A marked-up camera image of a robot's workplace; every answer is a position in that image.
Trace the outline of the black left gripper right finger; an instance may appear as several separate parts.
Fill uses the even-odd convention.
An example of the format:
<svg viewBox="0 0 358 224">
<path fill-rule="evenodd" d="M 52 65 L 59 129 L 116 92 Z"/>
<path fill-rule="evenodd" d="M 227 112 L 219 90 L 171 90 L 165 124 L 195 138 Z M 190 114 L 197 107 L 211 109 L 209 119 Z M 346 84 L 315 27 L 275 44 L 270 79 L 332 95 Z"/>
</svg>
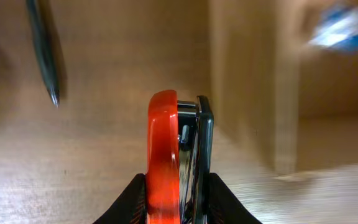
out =
<svg viewBox="0 0 358 224">
<path fill-rule="evenodd" d="M 216 173 L 209 174 L 209 224 L 262 224 L 253 216 Z"/>
</svg>

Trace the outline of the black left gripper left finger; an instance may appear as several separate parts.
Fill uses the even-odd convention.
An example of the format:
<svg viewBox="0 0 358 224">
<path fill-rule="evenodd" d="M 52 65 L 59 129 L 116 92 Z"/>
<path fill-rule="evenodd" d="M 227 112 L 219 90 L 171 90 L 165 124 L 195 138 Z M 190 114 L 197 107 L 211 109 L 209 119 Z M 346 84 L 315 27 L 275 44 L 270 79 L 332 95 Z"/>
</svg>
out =
<svg viewBox="0 0 358 224">
<path fill-rule="evenodd" d="M 146 224 L 145 175 L 136 174 L 113 204 L 93 224 Z"/>
</svg>

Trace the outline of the red black stapler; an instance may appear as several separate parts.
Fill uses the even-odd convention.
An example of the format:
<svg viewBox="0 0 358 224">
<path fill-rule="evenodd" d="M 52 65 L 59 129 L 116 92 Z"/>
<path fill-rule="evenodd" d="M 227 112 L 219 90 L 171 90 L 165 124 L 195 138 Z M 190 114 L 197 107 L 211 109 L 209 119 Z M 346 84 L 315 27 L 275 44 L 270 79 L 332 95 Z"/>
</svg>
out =
<svg viewBox="0 0 358 224">
<path fill-rule="evenodd" d="M 175 90 L 148 107 L 147 223 L 207 223 L 214 116 L 208 98 L 180 101 Z"/>
</svg>

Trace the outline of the small blue white box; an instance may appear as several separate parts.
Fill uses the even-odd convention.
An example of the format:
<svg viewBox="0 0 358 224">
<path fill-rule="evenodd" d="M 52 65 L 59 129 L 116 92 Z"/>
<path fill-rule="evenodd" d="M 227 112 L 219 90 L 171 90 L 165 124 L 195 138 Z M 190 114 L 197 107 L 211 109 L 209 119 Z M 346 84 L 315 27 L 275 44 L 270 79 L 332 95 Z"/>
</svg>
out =
<svg viewBox="0 0 358 224">
<path fill-rule="evenodd" d="M 308 43 L 343 52 L 358 50 L 358 6 L 337 3 L 323 11 Z"/>
</svg>

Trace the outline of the brown cardboard box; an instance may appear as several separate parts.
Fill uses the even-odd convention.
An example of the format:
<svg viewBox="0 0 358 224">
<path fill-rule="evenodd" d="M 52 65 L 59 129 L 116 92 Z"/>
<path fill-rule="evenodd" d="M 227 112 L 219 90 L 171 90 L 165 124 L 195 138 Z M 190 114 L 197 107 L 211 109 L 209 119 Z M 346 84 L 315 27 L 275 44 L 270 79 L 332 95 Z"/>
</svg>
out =
<svg viewBox="0 0 358 224">
<path fill-rule="evenodd" d="M 218 126 L 281 180 L 358 165 L 358 50 L 308 43 L 337 3 L 209 2 Z"/>
</svg>

